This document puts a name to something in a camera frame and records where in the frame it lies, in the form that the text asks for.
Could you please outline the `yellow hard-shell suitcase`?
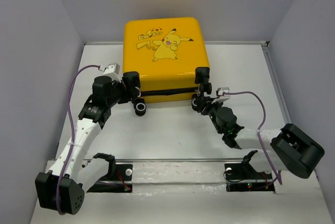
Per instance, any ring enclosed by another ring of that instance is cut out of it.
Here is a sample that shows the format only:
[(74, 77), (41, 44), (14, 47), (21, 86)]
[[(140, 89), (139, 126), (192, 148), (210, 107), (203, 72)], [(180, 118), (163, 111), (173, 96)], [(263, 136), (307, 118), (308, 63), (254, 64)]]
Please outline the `yellow hard-shell suitcase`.
[(139, 89), (133, 102), (138, 116), (146, 113), (149, 103), (210, 94), (210, 65), (198, 20), (179, 17), (127, 22), (122, 72)]

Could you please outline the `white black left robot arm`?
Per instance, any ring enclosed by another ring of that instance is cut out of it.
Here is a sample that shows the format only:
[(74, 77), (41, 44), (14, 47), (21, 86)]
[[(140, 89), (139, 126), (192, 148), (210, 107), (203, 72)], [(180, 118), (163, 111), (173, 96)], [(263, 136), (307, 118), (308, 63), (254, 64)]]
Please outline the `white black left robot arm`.
[(92, 94), (85, 101), (76, 123), (71, 123), (71, 138), (47, 172), (40, 172), (35, 186), (40, 207), (60, 215), (78, 213), (85, 193), (101, 178), (109, 180), (116, 173), (116, 159), (97, 153), (87, 166), (83, 160), (111, 116), (116, 104), (134, 102), (141, 96), (137, 72), (124, 74), (120, 81), (98, 76)]

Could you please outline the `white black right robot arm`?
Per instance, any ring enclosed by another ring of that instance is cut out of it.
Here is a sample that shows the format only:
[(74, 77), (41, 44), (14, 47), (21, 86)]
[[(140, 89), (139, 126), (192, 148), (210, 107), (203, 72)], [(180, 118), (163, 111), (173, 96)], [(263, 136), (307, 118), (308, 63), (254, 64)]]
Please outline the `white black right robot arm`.
[(324, 148), (295, 124), (279, 129), (250, 129), (237, 123), (232, 109), (209, 96), (193, 95), (192, 109), (208, 116), (223, 142), (232, 149), (249, 149), (241, 172), (253, 178), (265, 171), (289, 171), (307, 179), (325, 154)]

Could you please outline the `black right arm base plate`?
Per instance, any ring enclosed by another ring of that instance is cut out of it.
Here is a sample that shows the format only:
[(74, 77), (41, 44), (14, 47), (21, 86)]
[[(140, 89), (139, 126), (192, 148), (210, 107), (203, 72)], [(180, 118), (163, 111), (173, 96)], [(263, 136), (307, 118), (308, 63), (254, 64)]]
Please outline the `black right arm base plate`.
[(223, 178), (227, 192), (275, 192), (271, 174), (257, 172), (250, 164), (257, 150), (243, 157), (240, 163), (226, 163)]

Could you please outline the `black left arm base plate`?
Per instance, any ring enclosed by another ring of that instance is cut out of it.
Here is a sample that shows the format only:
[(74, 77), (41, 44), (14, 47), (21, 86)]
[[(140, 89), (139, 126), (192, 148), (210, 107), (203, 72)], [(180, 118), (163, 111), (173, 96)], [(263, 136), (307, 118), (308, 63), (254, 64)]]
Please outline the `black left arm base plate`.
[(105, 175), (100, 178), (88, 193), (132, 193), (133, 164), (116, 163), (113, 175)]

